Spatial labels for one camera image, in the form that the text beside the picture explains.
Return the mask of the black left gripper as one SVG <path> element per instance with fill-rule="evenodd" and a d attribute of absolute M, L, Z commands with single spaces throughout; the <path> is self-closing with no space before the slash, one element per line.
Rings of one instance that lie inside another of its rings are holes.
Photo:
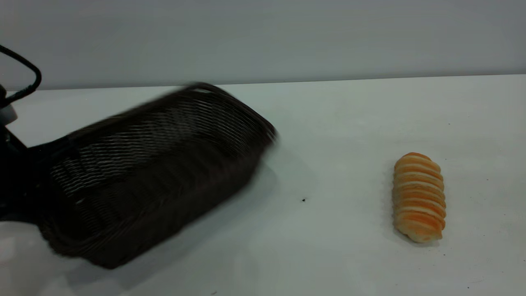
<path fill-rule="evenodd" d="M 0 135 L 0 218 L 2 222 L 36 223 L 31 200 L 34 148 L 25 146 L 6 127 Z"/>

